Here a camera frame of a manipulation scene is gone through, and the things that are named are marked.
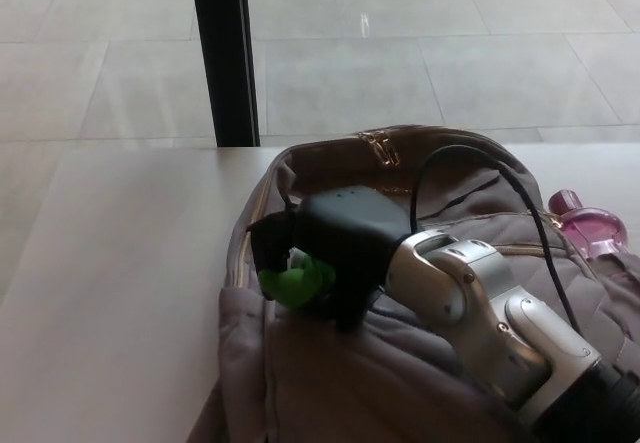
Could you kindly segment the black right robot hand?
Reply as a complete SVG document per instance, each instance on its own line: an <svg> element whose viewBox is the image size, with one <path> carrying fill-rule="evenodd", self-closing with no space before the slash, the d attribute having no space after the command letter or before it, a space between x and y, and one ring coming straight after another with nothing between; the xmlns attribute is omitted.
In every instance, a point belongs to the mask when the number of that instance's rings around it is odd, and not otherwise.
<svg viewBox="0 0 640 443"><path fill-rule="evenodd" d="M412 233L408 212L365 186L308 196L248 232L263 296L342 332L360 325Z"/></svg>

